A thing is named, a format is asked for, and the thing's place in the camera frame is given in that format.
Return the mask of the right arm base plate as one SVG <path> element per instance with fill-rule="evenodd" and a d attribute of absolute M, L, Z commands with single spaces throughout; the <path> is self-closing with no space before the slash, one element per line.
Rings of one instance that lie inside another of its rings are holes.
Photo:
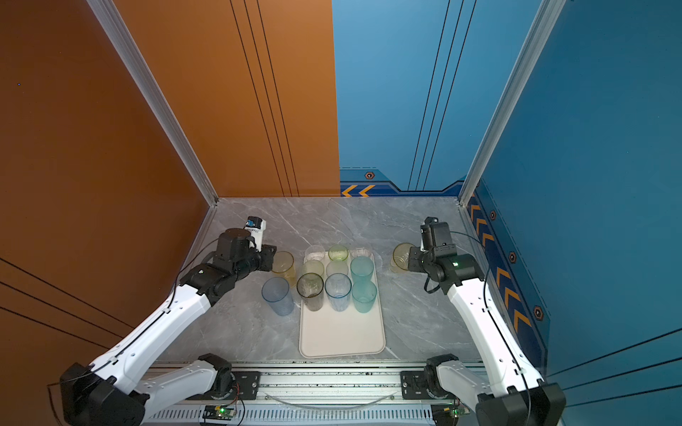
<path fill-rule="evenodd" d="M 436 389 L 433 374 L 424 370 L 401 371 L 400 379 L 403 399 L 443 399 L 447 396 L 442 390 Z"/>

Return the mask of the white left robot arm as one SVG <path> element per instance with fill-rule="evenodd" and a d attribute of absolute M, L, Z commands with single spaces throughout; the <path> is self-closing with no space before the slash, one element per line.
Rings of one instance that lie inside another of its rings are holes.
<path fill-rule="evenodd" d="M 69 425 L 140 425 L 195 395 L 220 399 L 236 380 L 229 361 L 204 354 L 187 367 L 149 382 L 143 376 L 195 320 L 250 273 L 269 272 L 277 248 L 263 241 L 266 221 L 248 218 L 225 230 L 206 262 L 194 266 L 140 326 L 91 364 L 74 364 L 60 377 L 63 418 Z"/>

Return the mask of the dark grey glass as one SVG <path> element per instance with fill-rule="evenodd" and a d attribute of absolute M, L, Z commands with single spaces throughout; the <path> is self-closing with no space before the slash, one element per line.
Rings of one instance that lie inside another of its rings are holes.
<path fill-rule="evenodd" d="M 305 307 L 317 312 L 323 307 L 324 280 L 317 273 L 305 273 L 297 282 L 297 291 Z"/>

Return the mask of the clear ribbed glass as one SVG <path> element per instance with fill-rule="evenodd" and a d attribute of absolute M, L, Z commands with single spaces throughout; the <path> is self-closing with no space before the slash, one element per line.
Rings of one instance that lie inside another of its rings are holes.
<path fill-rule="evenodd" d="M 360 248 L 352 248 L 350 250 L 350 254 L 353 258 L 357 257 L 369 257 L 373 258 L 373 251 L 371 248 L 365 248 L 365 247 L 360 247 Z"/>

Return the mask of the bright green glass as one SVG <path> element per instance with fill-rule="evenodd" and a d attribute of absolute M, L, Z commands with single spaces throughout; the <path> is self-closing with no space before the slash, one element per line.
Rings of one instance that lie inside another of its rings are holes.
<path fill-rule="evenodd" d="M 332 262 L 346 262 L 349 250 L 345 245 L 335 244 L 329 248 L 328 257 Z"/>

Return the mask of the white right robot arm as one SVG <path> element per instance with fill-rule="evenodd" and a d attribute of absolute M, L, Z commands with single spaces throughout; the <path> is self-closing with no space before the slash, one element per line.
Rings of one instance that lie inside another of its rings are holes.
<path fill-rule="evenodd" d="M 488 377 L 481 381 L 455 357 L 434 357 L 424 371 L 432 394 L 457 397 L 480 425 L 560 424 L 567 405 L 563 390 L 547 383 L 522 351 L 476 258 L 458 253 L 449 225 L 438 218 L 426 218 L 420 229 L 422 243 L 410 249 L 408 270 L 436 282 L 433 291 L 458 310 Z"/>

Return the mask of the teal frosted glass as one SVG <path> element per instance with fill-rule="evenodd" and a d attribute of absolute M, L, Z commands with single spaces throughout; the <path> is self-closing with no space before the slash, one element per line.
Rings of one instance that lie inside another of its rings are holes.
<path fill-rule="evenodd" d="M 362 282 L 370 282 L 374 274 L 375 266 L 370 257 L 355 257 L 351 262 L 351 275 L 353 283 L 358 285 Z"/>
<path fill-rule="evenodd" d="M 377 298 L 378 288 L 371 280 L 355 283 L 352 289 L 353 305 L 357 312 L 368 313 Z"/>

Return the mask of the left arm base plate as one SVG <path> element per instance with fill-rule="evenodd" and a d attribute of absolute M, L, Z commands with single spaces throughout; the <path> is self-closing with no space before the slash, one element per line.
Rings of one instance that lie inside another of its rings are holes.
<path fill-rule="evenodd" d="M 232 382 L 223 393 L 206 392 L 188 398 L 188 400 L 216 400 L 232 401 L 239 400 L 251 401 L 257 399 L 261 372 L 259 371 L 232 371 L 230 376 Z"/>

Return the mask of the pale green frosted glass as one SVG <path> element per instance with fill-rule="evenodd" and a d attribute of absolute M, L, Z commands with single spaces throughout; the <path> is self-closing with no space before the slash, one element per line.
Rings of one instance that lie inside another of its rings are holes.
<path fill-rule="evenodd" d="M 325 275 L 325 265 L 320 260 L 311 259 L 305 261 L 302 266 L 302 275 L 314 273 L 323 277 Z"/>

